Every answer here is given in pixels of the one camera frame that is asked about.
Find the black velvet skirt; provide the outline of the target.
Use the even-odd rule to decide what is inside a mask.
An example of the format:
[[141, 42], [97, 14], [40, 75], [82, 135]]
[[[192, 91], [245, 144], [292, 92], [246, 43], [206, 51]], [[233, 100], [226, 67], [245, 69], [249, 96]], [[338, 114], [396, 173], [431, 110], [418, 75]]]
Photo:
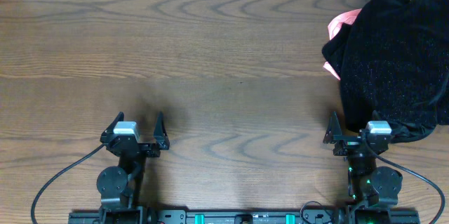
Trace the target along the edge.
[[370, 0], [322, 54], [340, 76], [347, 129], [373, 110], [396, 143], [448, 125], [448, 0]]

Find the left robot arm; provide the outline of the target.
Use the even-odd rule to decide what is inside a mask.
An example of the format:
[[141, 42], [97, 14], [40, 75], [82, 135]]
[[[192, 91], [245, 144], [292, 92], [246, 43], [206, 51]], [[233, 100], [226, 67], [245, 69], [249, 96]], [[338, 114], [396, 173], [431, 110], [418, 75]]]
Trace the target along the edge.
[[125, 121], [120, 112], [102, 132], [100, 142], [119, 158], [116, 166], [104, 169], [96, 186], [101, 195], [100, 223], [157, 223], [154, 210], [138, 204], [145, 163], [170, 148], [163, 114], [157, 115], [153, 143], [141, 143], [138, 124]]

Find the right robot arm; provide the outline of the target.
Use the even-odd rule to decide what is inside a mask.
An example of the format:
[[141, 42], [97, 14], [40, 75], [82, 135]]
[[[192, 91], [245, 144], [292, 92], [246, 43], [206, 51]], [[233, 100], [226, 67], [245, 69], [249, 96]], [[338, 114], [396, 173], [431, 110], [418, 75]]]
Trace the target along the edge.
[[337, 114], [330, 116], [323, 143], [334, 145], [333, 154], [348, 162], [348, 195], [353, 199], [334, 214], [335, 223], [391, 223], [390, 208], [398, 204], [403, 176], [378, 166], [388, 150], [392, 129], [386, 121], [369, 121], [356, 136], [343, 134]]

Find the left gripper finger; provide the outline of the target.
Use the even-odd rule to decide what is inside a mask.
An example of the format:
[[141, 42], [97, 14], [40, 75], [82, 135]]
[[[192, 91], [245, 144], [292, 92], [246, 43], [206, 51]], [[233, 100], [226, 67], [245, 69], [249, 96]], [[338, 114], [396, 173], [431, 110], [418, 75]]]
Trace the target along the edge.
[[153, 137], [157, 144], [169, 144], [168, 134], [163, 122], [163, 113], [159, 112], [156, 118], [156, 124], [153, 132]]
[[113, 122], [105, 129], [103, 132], [104, 135], [111, 134], [114, 132], [115, 126], [120, 122], [124, 120], [124, 113], [119, 112]]

